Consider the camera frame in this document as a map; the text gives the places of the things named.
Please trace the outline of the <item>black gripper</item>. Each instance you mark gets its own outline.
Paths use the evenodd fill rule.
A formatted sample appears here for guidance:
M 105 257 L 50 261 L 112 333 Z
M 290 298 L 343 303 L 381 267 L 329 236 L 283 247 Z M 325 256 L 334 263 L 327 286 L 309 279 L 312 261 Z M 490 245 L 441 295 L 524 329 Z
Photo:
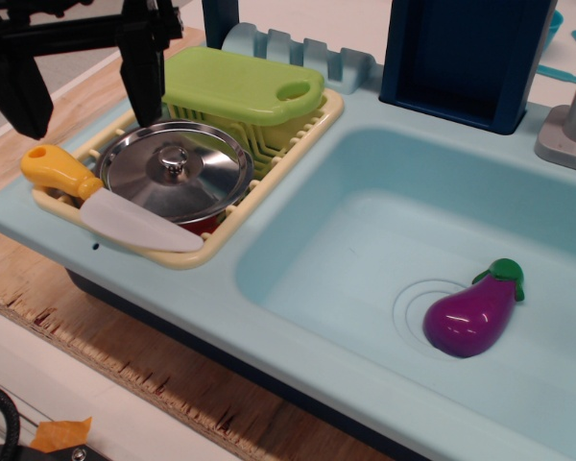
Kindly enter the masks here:
M 54 105 L 36 56 L 114 47 L 137 123 L 162 113 L 163 55 L 182 37 L 180 10 L 170 1 L 123 1 L 116 14 L 66 20 L 89 1 L 0 1 L 0 112 L 20 134 L 39 140 Z

